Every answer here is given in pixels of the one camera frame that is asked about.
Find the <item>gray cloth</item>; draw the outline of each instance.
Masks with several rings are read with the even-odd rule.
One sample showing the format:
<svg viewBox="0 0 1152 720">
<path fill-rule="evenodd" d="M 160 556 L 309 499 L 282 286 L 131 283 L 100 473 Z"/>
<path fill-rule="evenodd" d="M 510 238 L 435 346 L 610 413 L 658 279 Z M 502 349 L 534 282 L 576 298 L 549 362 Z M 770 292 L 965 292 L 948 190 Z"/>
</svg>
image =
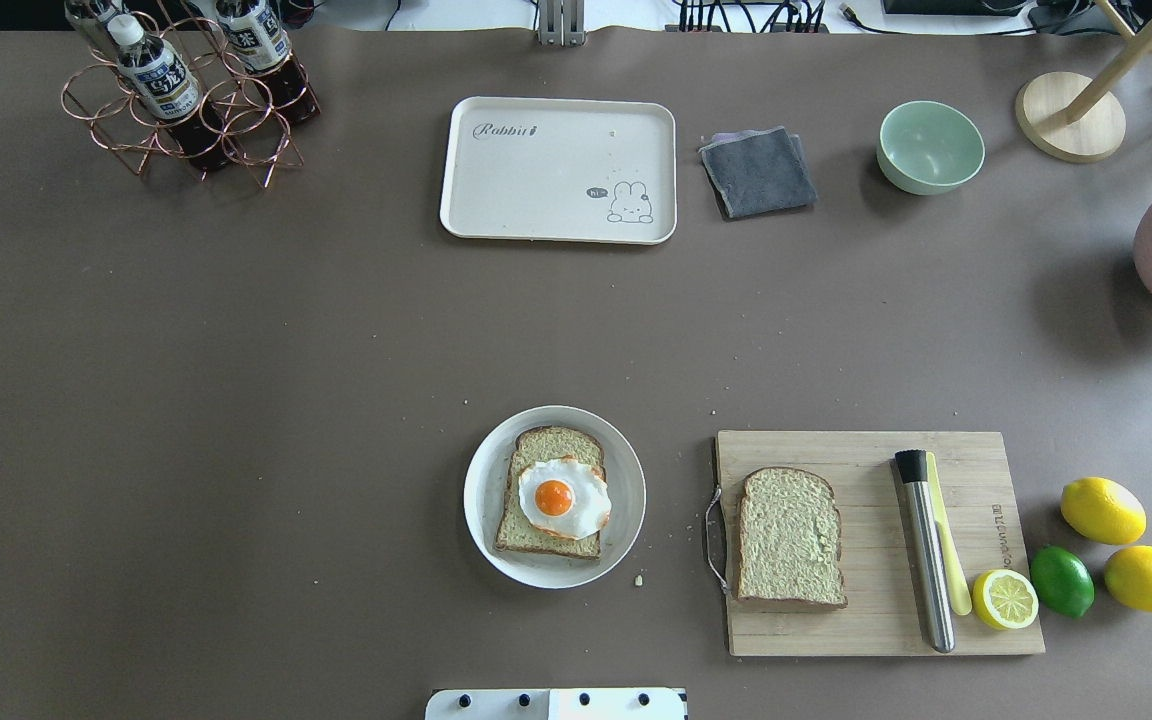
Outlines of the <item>gray cloth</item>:
<svg viewBox="0 0 1152 720">
<path fill-rule="evenodd" d="M 723 199 L 728 218 L 801 209 L 817 200 L 803 141 L 783 127 L 717 132 L 700 149 L 700 161 Z"/>
</svg>

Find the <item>mint green bowl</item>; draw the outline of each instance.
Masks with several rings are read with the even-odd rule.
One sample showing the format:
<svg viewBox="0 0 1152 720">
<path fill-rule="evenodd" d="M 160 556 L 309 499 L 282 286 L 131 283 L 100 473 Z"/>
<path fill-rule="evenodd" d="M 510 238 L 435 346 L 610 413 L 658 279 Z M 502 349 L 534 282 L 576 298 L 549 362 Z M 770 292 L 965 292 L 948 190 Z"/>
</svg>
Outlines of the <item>mint green bowl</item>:
<svg viewBox="0 0 1152 720">
<path fill-rule="evenodd" d="M 914 195 L 940 195 L 975 177 L 984 138 L 972 120 L 932 100 L 897 105 L 878 129 L 878 167 Z"/>
</svg>

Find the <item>wooden cutting board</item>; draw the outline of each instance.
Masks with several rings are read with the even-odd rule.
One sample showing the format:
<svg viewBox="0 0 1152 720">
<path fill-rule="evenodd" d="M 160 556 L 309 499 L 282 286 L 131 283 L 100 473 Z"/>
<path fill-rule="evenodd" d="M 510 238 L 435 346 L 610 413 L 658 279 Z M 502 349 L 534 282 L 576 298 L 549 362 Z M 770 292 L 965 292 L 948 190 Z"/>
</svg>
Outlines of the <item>wooden cutting board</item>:
<svg viewBox="0 0 1152 720">
<path fill-rule="evenodd" d="M 1011 471 L 998 433 L 764 432 L 722 430 L 718 482 L 727 528 L 727 578 L 740 561 L 740 499 L 746 475 L 788 465 L 818 473 L 842 516 L 841 611 L 768 611 L 727 598 L 733 655 L 940 655 L 924 639 L 916 570 L 905 551 L 890 461 L 897 450 L 932 450 L 946 514 L 968 583 L 993 568 L 1029 575 Z M 999 632 L 975 615 L 954 616 L 952 655 L 1032 655 L 1046 650 L 1034 621 Z"/>
</svg>

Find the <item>bottle cap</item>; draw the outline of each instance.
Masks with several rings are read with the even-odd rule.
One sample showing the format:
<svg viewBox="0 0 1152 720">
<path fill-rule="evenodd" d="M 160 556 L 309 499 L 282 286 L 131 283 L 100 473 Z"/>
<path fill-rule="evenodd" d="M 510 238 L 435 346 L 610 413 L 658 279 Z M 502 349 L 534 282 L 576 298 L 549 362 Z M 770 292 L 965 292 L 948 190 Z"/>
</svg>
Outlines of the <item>bottle cap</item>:
<svg viewBox="0 0 1152 720">
<path fill-rule="evenodd" d="M 109 37 L 118 41 L 119 47 L 136 45 L 145 37 L 145 28 L 141 26 L 141 20 L 136 15 L 114 15 L 105 26 L 109 29 Z"/>
</svg>

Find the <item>white plate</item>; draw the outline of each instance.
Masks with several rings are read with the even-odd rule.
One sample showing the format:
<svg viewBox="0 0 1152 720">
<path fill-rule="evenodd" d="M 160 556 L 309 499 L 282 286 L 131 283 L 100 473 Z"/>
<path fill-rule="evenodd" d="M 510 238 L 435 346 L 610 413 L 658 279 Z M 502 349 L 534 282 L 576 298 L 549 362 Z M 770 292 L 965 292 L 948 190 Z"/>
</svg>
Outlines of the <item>white plate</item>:
<svg viewBox="0 0 1152 720">
<path fill-rule="evenodd" d="M 500 514 L 505 511 L 509 455 L 520 434 L 544 425 L 581 430 L 602 446 L 602 468 L 607 470 L 612 516 L 600 536 L 602 554 L 598 560 L 495 548 L 497 528 Z M 639 537 L 647 502 L 649 487 L 643 467 L 630 442 L 611 423 L 577 407 L 532 407 L 503 420 L 483 439 L 465 473 L 465 521 L 475 544 L 497 569 L 532 588 L 576 588 L 616 568 Z"/>
<path fill-rule="evenodd" d="M 467 97 L 439 219 L 461 237 L 654 245 L 677 220 L 675 122 L 654 103 Z"/>
</svg>

